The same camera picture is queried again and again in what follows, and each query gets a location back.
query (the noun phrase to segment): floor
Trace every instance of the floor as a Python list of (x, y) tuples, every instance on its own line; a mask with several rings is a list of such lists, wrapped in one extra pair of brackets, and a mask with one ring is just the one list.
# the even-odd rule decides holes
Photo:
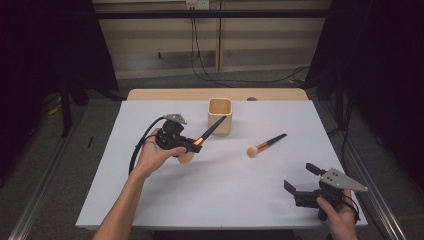
[[(269, 70), (211, 76), (258, 80), (283, 79), (291, 73), (291, 70)], [(229, 84), (236, 87), (291, 87), (289, 79), (274, 83)], [(194, 75), (141, 81), (127, 79), (120, 80), (119, 85), (122, 96), (137, 87), (222, 87)], [(43, 115), (32, 132), (13, 171), (0, 189), (0, 239), (91, 238), (93, 233), (76, 228), (75, 221), (101, 160), (120, 103), (92, 90), (87, 90), (87, 93), (91, 99), (87, 106), (71, 103), (74, 127), (68, 137), (61, 137), (61, 111)], [(308, 89), (307, 94), (314, 101), (325, 129), (330, 132), (336, 128), (334, 98), (320, 101), (316, 97), (316, 89)], [(339, 158), (345, 159), (350, 176), (365, 181), (373, 189), (372, 194), (361, 194), (360, 202), (369, 226), (358, 229), (358, 235), (361, 239), (422, 239), (424, 193), (399, 168), (390, 149), (380, 144), (360, 109), (355, 107), (348, 136), (343, 147), (342, 131), (329, 135)], [(325, 239), (328, 229), (296, 229), (294, 233), (304, 240)], [(151, 232), (135, 229), (131, 239), (151, 239)]]

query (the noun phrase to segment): black cable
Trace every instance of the black cable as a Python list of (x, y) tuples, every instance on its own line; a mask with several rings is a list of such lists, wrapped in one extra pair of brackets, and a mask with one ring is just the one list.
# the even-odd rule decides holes
[(131, 156), (130, 166), (129, 166), (129, 169), (128, 169), (128, 175), (130, 175), (132, 170), (134, 169), (135, 159), (137, 158), (138, 152), (140, 151), (141, 146), (143, 146), (144, 141), (146, 141), (147, 134), (150, 132), (150, 130), (152, 129), (152, 127), (156, 123), (158, 123), (160, 120), (163, 120), (163, 119), (165, 119), (165, 118), (160, 117), (160, 118), (156, 119), (152, 124), (150, 124), (149, 128), (147, 128), (147, 130), (144, 132), (143, 137), (140, 139), (138, 144), (135, 146), (133, 155)]
[(348, 206), (350, 209), (352, 209), (353, 210), (353, 212), (355, 213), (355, 223), (358, 221), (358, 220), (361, 220), (360, 218), (359, 218), (359, 207), (358, 207), (358, 204), (356, 204), (356, 202), (351, 198), (351, 197), (349, 197), (349, 196), (346, 196), (346, 195), (343, 195), (343, 197), (345, 197), (345, 198), (348, 198), (350, 201), (352, 201), (352, 203), (355, 205), (355, 207), (353, 207), (353, 205), (352, 204), (349, 204), (349, 203), (347, 203), (346, 201), (342, 201), (342, 203), (344, 204), (344, 205), (346, 205), (346, 206)]
[[(193, 45), (194, 45), (194, 39), (196, 39), (196, 44), (197, 44), (197, 54), (198, 54), (198, 56), (199, 56), (199, 59), (200, 59), (200, 63), (201, 63), (201, 65), (202, 65), (202, 69), (203, 69), (203, 71), (205, 72), (205, 74), (206, 74), (206, 76), (209, 78), (209, 79), (205, 79), (205, 78), (203, 78), (203, 77), (201, 77), (201, 76), (199, 76), (197, 73), (196, 73), (196, 71), (194, 70), (194, 64), (193, 64), (193, 58), (194, 58), (194, 49), (193, 49)], [(198, 78), (200, 78), (200, 79), (202, 79), (202, 80), (204, 80), (204, 81), (206, 81), (206, 82), (208, 82), (208, 81), (212, 81), (212, 82), (214, 82), (214, 83), (216, 83), (216, 84), (218, 84), (218, 85), (222, 85), (222, 86), (225, 86), (225, 87), (230, 87), (230, 88), (232, 88), (232, 86), (230, 86), (230, 85), (227, 85), (227, 84), (224, 84), (224, 83), (220, 83), (220, 82), (218, 82), (218, 81), (216, 81), (216, 80), (214, 80), (214, 79), (212, 79), (207, 73), (206, 73), (206, 70), (205, 70), (205, 68), (203, 67), (203, 62), (202, 62), (202, 58), (201, 58), (201, 56), (200, 56), (200, 50), (199, 50), (199, 43), (198, 43), (198, 41), (197, 41), (197, 28), (196, 28), (196, 20), (194, 19), (194, 18), (192, 18), (191, 19), (191, 58), (190, 58), (190, 60), (191, 60), (191, 69), (193, 70), (193, 73), (198, 77)]]
[[(204, 68), (204, 65), (203, 65), (203, 61), (202, 61), (202, 57), (200, 56), (200, 48), (199, 48), (199, 42), (198, 42), (198, 37), (197, 37), (197, 25), (196, 25), (196, 19), (195, 18), (193, 18), (192, 19), (192, 25), (191, 25), (191, 29), (192, 29), (192, 37), (191, 37), (191, 39), (192, 39), (192, 44), (191, 44), (191, 67), (192, 67), (192, 69), (193, 69), (193, 72), (194, 72), (194, 74), (198, 77), (198, 78), (200, 78), (200, 79), (202, 79), (202, 80), (204, 80), (204, 81), (212, 81), (212, 82), (214, 82), (214, 83), (216, 83), (216, 84), (219, 84), (219, 85), (223, 85), (223, 86), (226, 86), (226, 87), (230, 87), (230, 88), (232, 88), (233, 86), (229, 86), (229, 85), (227, 85), (227, 84), (223, 84), (223, 83), (221, 83), (221, 82), (244, 82), (244, 83), (274, 83), (274, 82), (280, 82), (280, 81), (284, 81), (284, 80), (287, 80), (287, 79), (290, 79), (290, 78), (295, 78), (295, 75), (297, 74), (297, 73), (300, 73), (300, 72), (302, 72), (303, 70), (305, 70), (305, 69), (309, 69), (309, 66), (303, 66), (303, 67), (298, 67), (298, 68), (295, 68), (295, 69), (293, 69), (293, 72), (292, 72), (292, 74), (291, 75), (289, 75), (289, 76), (286, 76), (286, 77), (284, 77), (284, 78), (280, 78), (280, 79), (275, 79), (275, 80), (268, 80), (268, 81), (249, 81), (249, 80), (236, 80), (236, 79), (213, 79), (207, 72), (206, 72), (206, 70), (205, 70), (205, 68)], [(200, 64), (201, 64), (201, 66), (202, 66), (202, 70), (203, 70), (203, 72), (205, 73), (205, 75), (208, 77), (208, 79), (205, 79), (205, 78), (203, 78), (203, 77), (201, 77), (201, 76), (199, 76), (197, 73), (196, 73), (196, 71), (194, 70), (194, 65), (193, 65), (193, 55), (194, 55), (194, 49), (193, 49), (193, 45), (194, 45), (194, 43), (193, 43), (193, 40), (196, 40), (196, 46), (197, 46), (197, 55), (199, 56), (199, 60), (200, 60)]]

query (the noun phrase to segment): white tabletop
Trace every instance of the white tabletop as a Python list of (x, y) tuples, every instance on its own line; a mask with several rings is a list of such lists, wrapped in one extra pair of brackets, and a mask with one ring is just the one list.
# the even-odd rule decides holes
[[(207, 101), (123, 102), (76, 225), (97, 228), (127, 177), (134, 146), (158, 117), (180, 113), (181, 135), (207, 129)], [(247, 148), (287, 137), (249, 158)], [(146, 229), (293, 229), (322, 226), (317, 209), (296, 207), (283, 187), (318, 188), (306, 163), (342, 170), (312, 101), (233, 101), (227, 136), (211, 136), (191, 163), (170, 158), (146, 181), (133, 226)], [(366, 225), (364, 215), (357, 225)]]

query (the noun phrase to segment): black curtain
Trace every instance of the black curtain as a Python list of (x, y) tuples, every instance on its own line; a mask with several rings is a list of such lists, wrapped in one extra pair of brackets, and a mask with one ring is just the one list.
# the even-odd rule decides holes
[(37, 124), (42, 99), (60, 91), (118, 90), (90, 0), (5, 0), (0, 4), (0, 174)]

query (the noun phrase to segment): hand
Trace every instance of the hand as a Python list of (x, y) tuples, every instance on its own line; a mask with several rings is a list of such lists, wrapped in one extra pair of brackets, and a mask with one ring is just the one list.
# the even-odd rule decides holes
[[(343, 190), (345, 197), (343, 200), (352, 204), (350, 190)], [(351, 208), (340, 204), (336, 209), (323, 197), (317, 198), (318, 205), (327, 213), (328, 224), (333, 240), (353, 240), (358, 239), (355, 230), (355, 213)]]
[(154, 137), (158, 130), (158, 128), (155, 129), (152, 134), (146, 138), (137, 165), (133, 170), (133, 172), (141, 174), (144, 178), (148, 178), (152, 172), (160, 168), (171, 156), (177, 156), (186, 152), (185, 147), (177, 147), (169, 150), (160, 148), (156, 144)]

